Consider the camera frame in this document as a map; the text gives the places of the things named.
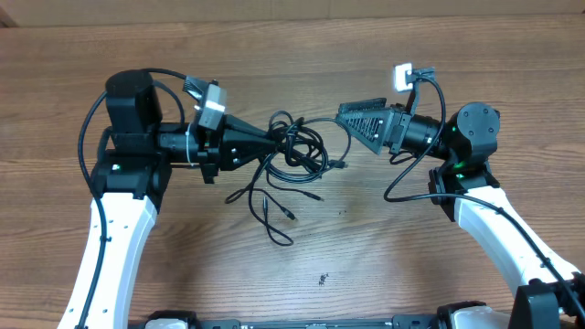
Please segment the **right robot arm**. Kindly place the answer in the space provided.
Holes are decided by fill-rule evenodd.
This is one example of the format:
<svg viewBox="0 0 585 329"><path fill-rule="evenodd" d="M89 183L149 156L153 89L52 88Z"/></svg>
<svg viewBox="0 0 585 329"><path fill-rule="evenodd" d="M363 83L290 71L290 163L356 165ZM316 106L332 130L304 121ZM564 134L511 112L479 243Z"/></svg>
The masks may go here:
<svg viewBox="0 0 585 329"><path fill-rule="evenodd" d="M559 328L562 314L583 327L583 272L515 212L492 174L488 158L497 149L499 112L472 102L435 120L415 112L417 97L411 93L405 105L388 105L383 98L343 103L336 119L376 154L387 147L394 156L441 159L442 165L429 171L424 197L475 239L514 296L511 313L478 301L441 306L431 327Z"/></svg>

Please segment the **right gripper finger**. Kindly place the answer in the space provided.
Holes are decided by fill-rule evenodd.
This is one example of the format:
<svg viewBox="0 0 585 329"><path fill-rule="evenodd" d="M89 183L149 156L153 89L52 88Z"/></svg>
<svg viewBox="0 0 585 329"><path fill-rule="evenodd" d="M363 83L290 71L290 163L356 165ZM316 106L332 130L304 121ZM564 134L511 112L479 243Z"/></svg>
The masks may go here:
<svg viewBox="0 0 585 329"><path fill-rule="evenodd" d="M368 110L339 112L335 118L366 148L380 154L388 140L393 117L392 110Z"/></svg>
<svg viewBox="0 0 585 329"><path fill-rule="evenodd" d="M384 109L386 107L386 98L375 98L364 101L352 101L341 103L338 108L338 113L346 113L351 111L375 111Z"/></svg>

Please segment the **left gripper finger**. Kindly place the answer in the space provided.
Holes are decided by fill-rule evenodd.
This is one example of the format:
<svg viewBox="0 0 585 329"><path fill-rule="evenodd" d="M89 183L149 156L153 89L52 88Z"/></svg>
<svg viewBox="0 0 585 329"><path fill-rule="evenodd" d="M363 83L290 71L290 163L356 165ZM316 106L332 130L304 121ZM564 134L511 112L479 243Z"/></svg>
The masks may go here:
<svg viewBox="0 0 585 329"><path fill-rule="evenodd" d="M268 133L228 114L223 117L222 138L224 140L267 139Z"/></svg>
<svg viewBox="0 0 585 329"><path fill-rule="evenodd" d="M219 148L219 169L234 171L255 159L273 153L275 149L276 142L264 138L224 137Z"/></svg>

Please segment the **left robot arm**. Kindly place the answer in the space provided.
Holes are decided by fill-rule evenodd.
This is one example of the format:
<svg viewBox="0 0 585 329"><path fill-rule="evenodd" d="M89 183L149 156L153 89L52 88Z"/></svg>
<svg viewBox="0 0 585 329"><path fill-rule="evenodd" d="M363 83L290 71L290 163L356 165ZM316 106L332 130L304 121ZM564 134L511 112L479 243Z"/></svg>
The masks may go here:
<svg viewBox="0 0 585 329"><path fill-rule="evenodd" d="M177 77L197 103L193 120L164 122L155 69L114 74L95 101L111 124L93 169L82 174L92 195L90 231L77 280L59 327L125 328L145 242L176 168L200 169L207 184L276 150L264 132L226 113L216 81Z"/></svg>

